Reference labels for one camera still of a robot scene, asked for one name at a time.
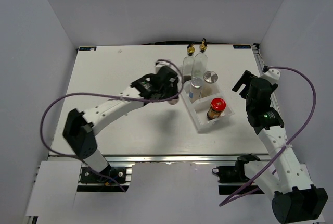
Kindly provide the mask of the glass cruet dark powder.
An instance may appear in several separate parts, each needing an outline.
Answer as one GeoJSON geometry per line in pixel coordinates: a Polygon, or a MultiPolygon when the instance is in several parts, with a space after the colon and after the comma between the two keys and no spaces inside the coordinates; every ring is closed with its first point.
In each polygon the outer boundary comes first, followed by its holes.
{"type": "Polygon", "coordinates": [[[187,46],[187,56],[183,59],[183,71],[182,71],[183,83],[186,83],[187,81],[191,80],[191,73],[194,64],[194,53],[195,53],[194,43],[190,43],[187,46]]]}

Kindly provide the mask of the silver shaker blue label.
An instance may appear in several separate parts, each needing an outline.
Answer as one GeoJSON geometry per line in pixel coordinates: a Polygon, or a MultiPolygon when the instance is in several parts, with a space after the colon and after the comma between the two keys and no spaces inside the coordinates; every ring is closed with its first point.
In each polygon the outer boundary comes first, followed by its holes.
{"type": "Polygon", "coordinates": [[[202,88],[203,80],[198,77],[192,78],[190,81],[190,89],[188,94],[191,103],[194,103],[196,100],[200,99],[202,88]]]}

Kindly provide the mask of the silver lid white canister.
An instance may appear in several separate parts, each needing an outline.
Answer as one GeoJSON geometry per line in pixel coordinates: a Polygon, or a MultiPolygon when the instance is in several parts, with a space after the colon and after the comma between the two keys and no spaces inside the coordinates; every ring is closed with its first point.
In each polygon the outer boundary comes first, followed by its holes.
{"type": "Polygon", "coordinates": [[[203,88],[201,92],[201,97],[210,96],[213,92],[213,86],[218,80],[218,75],[214,71],[206,71],[203,75],[203,88]]]}

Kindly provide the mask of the clear glass cruet bottle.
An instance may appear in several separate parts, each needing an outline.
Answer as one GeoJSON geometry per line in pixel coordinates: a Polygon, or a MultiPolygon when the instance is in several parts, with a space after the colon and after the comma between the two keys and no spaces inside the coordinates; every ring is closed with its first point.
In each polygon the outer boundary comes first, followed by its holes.
{"type": "Polygon", "coordinates": [[[194,63],[191,74],[192,78],[201,78],[201,79],[203,78],[208,62],[206,50],[207,50],[207,40],[206,38],[203,38],[199,46],[199,52],[194,57],[194,63]]]}

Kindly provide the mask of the red lid sauce jar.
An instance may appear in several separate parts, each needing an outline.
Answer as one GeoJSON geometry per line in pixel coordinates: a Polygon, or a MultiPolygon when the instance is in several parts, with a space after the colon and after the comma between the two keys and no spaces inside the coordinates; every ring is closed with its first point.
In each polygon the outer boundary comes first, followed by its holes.
{"type": "Polygon", "coordinates": [[[220,117],[225,108],[226,108],[226,102],[222,98],[219,97],[214,98],[211,101],[210,109],[207,112],[207,118],[209,120],[213,120],[220,117]]]}

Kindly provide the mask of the small jar labelled lid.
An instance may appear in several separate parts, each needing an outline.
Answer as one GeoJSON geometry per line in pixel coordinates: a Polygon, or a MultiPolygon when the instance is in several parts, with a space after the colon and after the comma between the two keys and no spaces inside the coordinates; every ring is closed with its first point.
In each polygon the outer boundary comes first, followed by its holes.
{"type": "Polygon", "coordinates": [[[174,99],[168,101],[168,103],[169,103],[170,105],[175,105],[175,104],[177,104],[178,102],[179,102],[179,98],[174,98],[174,99]]]}

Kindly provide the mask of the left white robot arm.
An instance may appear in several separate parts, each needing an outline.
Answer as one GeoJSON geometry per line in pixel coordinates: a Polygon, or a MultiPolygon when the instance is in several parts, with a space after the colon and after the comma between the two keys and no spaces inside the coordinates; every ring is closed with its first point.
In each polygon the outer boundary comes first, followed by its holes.
{"type": "Polygon", "coordinates": [[[81,112],[73,109],[68,113],[62,135],[76,156],[92,168],[92,176],[97,181],[109,178],[111,166],[98,150],[95,136],[115,120],[145,106],[147,100],[178,99],[178,83],[176,71],[162,66],[156,74],[147,74],[132,82],[119,94],[119,99],[112,98],[94,108],[81,112]]]}

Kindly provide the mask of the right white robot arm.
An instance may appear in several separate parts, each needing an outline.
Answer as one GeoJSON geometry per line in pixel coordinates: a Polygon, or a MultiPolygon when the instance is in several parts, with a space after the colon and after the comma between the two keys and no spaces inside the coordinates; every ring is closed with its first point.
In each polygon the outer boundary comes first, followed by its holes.
{"type": "Polygon", "coordinates": [[[328,195],[301,168],[288,143],[284,122],[271,106],[279,78],[276,69],[266,70],[259,77],[245,71],[232,89],[246,100],[248,121],[271,157],[267,165],[254,155],[239,157],[235,176],[242,182],[254,182],[264,192],[279,223],[316,220],[328,195]]]}

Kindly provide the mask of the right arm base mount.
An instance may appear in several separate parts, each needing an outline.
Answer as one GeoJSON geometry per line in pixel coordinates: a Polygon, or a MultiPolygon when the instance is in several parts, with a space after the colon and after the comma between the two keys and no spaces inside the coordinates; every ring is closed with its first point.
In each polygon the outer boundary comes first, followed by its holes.
{"type": "Polygon", "coordinates": [[[244,165],[251,161],[261,160],[257,155],[242,155],[236,159],[235,164],[232,166],[218,166],[211,170],[218,177],[219,195],[231,194],[249,181],[249,178],[245,176],[244,165]]]}

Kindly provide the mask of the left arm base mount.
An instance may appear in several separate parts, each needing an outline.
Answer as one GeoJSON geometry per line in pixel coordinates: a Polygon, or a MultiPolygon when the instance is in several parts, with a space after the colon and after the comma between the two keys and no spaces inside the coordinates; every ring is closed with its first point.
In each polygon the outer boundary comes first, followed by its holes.
{"type": "Polygon", "coordinates": [[[109,164],[100,173],[84,164],[77,184],[78,192],[125,193],[130,185],[132,165],[109,164]]]}

